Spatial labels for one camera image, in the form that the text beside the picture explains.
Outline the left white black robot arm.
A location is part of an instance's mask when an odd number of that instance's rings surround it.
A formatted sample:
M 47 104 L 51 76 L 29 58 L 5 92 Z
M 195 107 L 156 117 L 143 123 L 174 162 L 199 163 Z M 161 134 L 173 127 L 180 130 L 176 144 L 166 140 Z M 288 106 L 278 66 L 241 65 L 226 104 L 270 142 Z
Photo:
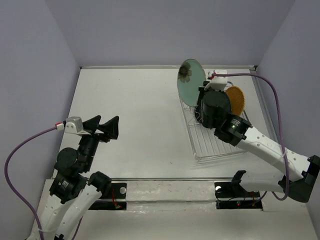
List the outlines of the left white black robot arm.
M 86 121 L 73 116 L 55 125 L 58 131 L 80 136 L 80 141 L 77 148 L 65 147 L 59 151 L 54 165 L 57 173 L 30 240 L 67 240 L 89 208 L 110 194 L 109 176 L 100 171 L 90 177 L 83 176 L 91 169 L 99 143 L 117 140 L 119 136 L 119 116 L 103 124 L 100 120 L 100 115 Z

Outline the light green floral plate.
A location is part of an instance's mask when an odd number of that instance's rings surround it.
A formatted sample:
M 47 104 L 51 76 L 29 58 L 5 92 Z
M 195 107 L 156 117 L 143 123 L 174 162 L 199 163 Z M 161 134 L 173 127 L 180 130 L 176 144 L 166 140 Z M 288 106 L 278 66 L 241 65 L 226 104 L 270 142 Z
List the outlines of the light green floral plate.
M 189 107 L 197 105 L 199 87 L 205 79 L 205 71 L 197 60 L 190 58 L 181 64 L 177 76 L 177 90 L 184 104 Z

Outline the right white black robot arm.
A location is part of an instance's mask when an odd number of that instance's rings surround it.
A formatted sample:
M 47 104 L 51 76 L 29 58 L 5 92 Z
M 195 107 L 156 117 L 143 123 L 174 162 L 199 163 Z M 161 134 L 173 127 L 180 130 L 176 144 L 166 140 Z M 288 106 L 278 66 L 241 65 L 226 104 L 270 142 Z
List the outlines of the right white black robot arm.
M 276 168 L 276 173 L 262 168 L 255 174 L 245 164 L 230 163 L 226 169 L 214 167 L 204 174 L 232 173 L 230 190 L 235 196 L 283 192 L 295 201 L 308 202 L 320 171 L 319 157 L 289 151 L 242 118 L 245 100 L 238 87 L 179 83 L 178 95 L 191 109 L 190 121 L 177 119 L 176 104 L 166 104 L 160 112 L 154 104 L 132 106 L 134 97 L 129 96 L 125 101 L 129 113 L 98 128 L 103 145 L 94 167 L 117 177 L 191 178 L 197 176 L 191 170 L 192 160 L 220 157 L 233 161 L 235 153 L 227 152 L 233 148 L 257 156 Z

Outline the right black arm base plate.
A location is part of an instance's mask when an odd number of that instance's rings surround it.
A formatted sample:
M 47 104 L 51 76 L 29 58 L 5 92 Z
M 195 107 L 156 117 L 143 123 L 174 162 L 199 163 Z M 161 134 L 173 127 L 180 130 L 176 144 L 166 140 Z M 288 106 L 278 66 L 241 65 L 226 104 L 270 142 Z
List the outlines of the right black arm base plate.
M 215 182 L 215 206 L 218 210 L 262 210 L 259 192 L 233 189 L 231 182 Z

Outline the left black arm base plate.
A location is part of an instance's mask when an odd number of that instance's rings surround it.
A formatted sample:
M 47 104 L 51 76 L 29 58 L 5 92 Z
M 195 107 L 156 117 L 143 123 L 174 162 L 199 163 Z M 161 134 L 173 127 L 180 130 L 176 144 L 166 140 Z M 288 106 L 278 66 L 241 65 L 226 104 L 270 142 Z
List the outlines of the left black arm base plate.
M 112 182 L 111 188 L 96 200 L 89 210 L 92 211 L 125 211 L 127 209 L 127 183 Z

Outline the round woven wicker plate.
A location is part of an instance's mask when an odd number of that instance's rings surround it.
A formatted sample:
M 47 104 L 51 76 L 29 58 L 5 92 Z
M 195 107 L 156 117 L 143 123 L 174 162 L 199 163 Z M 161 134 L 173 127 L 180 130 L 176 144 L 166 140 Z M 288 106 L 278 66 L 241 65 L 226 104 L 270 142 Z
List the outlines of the round woven wicker plate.
M 245 109 L 245 95 L 243 91 L 237 86 L 231 86 L 225 92 L 229 97 L 232 113 L 240 116 Z

